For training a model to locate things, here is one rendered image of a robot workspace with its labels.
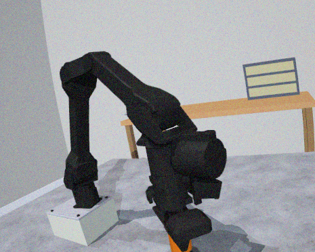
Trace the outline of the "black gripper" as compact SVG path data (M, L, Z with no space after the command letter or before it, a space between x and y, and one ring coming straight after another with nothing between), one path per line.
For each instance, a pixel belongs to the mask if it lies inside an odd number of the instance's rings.
M206 214L186 207L193 203L186 184L190 181L189 175L150 175L149 180L152 186L145 191L146 199L150 204L155 202L153 211L182 252L188 250L190 240L212 231L211 219Z

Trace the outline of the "orange knob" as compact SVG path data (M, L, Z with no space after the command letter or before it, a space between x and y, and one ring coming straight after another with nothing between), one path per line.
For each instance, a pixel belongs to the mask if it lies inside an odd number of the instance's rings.
M169 234L168 234L168 236L169 236ZM170 247L171 247L171 251L172 251L172 252L182 252L182 251L179 249L179 247L177 247L176 243L173 242L173 240L171 239L170 236L169 236L169 242L170 242ZM191 242L191 240L190 240L189 245L188 245L188 250L185 251L185 252L189 252L189 251L191 251L191 249L192 249L192 242Z

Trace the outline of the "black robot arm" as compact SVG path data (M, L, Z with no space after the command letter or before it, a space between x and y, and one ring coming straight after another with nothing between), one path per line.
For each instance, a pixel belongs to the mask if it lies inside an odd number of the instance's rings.
M146 147L151 175L189 175L186 184L195 205L203 198L219 198L222 182L216 178L224 171L227 152L215 130L197 131L174 95L144 84L108 52L97 51L60 69L68 95L71 145L63 182L72 190L74 209L90 209L102 200L94 184L98 164L89 151L89 98L97 78L123 101L127 117L142 133L136 144Z

